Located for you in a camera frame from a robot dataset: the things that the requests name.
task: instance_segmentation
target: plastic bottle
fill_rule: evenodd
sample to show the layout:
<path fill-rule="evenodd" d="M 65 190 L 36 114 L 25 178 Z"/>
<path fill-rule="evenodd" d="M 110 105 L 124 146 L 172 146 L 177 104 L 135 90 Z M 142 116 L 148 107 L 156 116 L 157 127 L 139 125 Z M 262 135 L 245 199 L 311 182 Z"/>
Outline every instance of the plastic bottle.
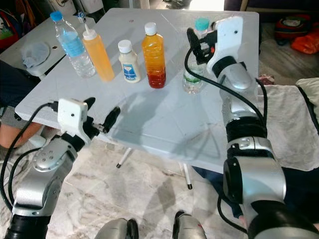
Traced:
<path fill-rule="evenodd" d="M 56 38 L 69 57 L 76 73 L 84 78 L 93 76 L 95 68 L 76 30 L 63 19 L 61 12 L 52 12 L 50 17 L 55 23 Z"/>
<path fill-rule="evenodd" d="M 96 71 L 103 81 L 113 80 L 115 75 L 101 36 L 95 30 L 89 29 L 86 24 L 85 29 L 86 31 L 83 32 L 83 43 Z"/>
<path fill-rule="evenodd" d="M 207 29 L 209 27 L 209 20 L 207 18 L 198 18 L 195 21 L 195 34 L 197 35 L 198 39 L 201 39 L 207 35 Z M 205 49 L 208 47 L 205 43 L 202 43 L 202 49 Z M 188 59 L 188 67 L 191 71 L 198 75 L 203 75 L 205 71 L 205 65 L 198 65 L 196 62 L 196 57 L 193 53 L 190 54 Z M 186 70 L 184 72 L 183 76 L 183 88 L 184 91 L 189 94 L 196 94 L 199 93 L 202 89 L 203 82 L 189 74 Z"/>
<path fill-rule="evenodd" d="M 146 36 L 142 42 L 146 72 L 152 88 L 163 88 L 166 81 L 164 39 L 157 34 L 156 24 L 145 24 Z"/>
<path fill-rule="evenodd" d="M 138 56 L 132 50 L 132 44 L 129 40 L 122 40 L 118 44 L 120 50 L 119 61 L 124 71 L 124 79 L 129 83 L 136 83 L 141 80 L 141 74 L 138 65 Z"/>

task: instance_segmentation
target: blue label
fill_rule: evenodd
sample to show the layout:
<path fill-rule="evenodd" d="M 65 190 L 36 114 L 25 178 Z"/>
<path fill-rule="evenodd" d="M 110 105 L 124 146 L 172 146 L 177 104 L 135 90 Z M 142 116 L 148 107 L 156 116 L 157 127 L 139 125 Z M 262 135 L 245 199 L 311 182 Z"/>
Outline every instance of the blue label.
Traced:
<path fill-rule="evenodd" d="M 123 64 L 125 78 L 129 81 L 136 80 L 136 73 L 132 64 Z"/>
<path fill-rule="evenodd" d="M 75 32 L 65 32 L 61 41 L 65 53 L 70 57 L 79 56 L 84 52 L 83 43 Z"/>

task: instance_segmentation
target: blue bottle cap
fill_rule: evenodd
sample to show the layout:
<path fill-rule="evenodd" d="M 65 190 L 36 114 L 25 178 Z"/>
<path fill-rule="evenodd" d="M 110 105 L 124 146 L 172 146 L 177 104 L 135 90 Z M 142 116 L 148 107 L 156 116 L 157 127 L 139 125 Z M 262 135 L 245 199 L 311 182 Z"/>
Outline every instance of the blue bottle cap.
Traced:
<path fill-rule="evenodd" d="M 207 18 L 198 18 L 195 21 L 195 29 L 197 31 L 204 31 L 209 27 L 209 20 Z"/>
<path fill-rule="evenodd" d="M 53 21 L 59 21 L 62 19 L 62 13 L 60 11 L 54 11 L 50 14 Z"/>

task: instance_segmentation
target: orange liquid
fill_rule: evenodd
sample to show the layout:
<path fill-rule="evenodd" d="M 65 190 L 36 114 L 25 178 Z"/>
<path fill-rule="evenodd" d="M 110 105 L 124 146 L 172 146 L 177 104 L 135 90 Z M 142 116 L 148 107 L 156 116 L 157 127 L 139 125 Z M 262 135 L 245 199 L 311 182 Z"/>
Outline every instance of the orange liquid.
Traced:
<path fill-rule="evenodd" d="M 101 79 L 111 81 L 115 75 L 101 36 L 98 35 L 90 41 L 83 40 L 83 43 Z"/>
<path fill-rule="evenodd" d="M 152 88 L 163 88 L 166 81 L 164 39 L 161 35 L 145 36 L 142 42 L 146 72 Z"/>

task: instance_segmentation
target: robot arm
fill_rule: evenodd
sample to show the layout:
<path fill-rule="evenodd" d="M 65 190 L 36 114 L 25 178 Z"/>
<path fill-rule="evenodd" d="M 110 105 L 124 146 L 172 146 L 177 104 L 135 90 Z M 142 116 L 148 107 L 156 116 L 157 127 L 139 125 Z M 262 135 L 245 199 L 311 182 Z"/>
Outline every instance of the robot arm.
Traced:
<path fill-rule="evenodd" d="M 58 121 L 65 131 L 56 135 L 32 160 L 32 167 L 16 193 L 12 219 L 5 239 L 44 239 L 62 183 L 71 171 L 77 152 L 100 131 L 108 132 L 120 113 L 115 107 L 104 124 L 94 124 L 87 111 L 95 99 L 85 102 L 60 99 Z"/>
<path fill-rule="evenodd" d="M 216 76 L 218 86 L 225 86 L 256 105 L 257 83 L 245 64 L 238 63 L 243 19 L 230 17 L 216 22 L 214 28 L 204 39 L 198 39 L 191 28 L 187 30 L 197 63 L 207 63 L 207 71 Z M 208 49 L 201 50 L 203 41 Z M 225 195 L 241 206 L 248 237 L 319 238 L 310 222 L 288 211 L 284 204 L 286 181 L 267 139 L 264 119 L 234 94 L 221 89 L 220 95 L 228 139 L 223 188 Z"/>

